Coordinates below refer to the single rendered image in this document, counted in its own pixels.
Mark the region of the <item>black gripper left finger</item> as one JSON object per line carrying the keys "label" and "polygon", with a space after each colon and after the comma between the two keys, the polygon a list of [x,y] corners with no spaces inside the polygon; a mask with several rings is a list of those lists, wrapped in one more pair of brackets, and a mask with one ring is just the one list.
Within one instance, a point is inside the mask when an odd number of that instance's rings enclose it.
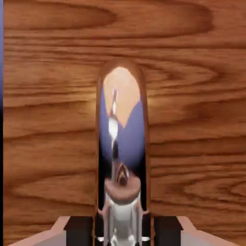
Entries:
{"label": "black gripper left finger", "polygon": [[49,230],[8,246],[93,246],[91,216],[60,216]]}

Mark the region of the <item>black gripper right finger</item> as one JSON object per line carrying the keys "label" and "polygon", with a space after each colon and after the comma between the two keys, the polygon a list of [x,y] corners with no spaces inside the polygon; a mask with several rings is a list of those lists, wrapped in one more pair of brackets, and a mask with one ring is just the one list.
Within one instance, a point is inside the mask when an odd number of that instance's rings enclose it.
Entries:
{"label": "black gripper right finger", "polygon": [[185,216],[154,217],[154,246],[239,246],[196,229]]}

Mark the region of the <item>wooden cabinet door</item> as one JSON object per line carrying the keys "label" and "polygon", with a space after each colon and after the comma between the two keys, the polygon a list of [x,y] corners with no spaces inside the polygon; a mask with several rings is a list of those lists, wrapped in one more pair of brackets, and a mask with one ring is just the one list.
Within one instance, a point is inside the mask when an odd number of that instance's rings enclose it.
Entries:
{"label": "wooden cabinet door", "polygon": [[92,215],[96,80],[142,68],[151,211],[246,246],[246,0],[3,0],[3,244]]}

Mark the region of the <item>curved shiny metal handle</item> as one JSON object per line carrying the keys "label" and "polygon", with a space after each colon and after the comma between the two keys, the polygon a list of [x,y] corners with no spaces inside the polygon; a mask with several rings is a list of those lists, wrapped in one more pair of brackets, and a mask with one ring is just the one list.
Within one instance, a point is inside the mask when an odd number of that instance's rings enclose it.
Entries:
{"label": "curved shiny metal handle", "polygon": [[94,246],[150,246],[147,93],[141,68],[129,59],[99,72],[96,131]]}

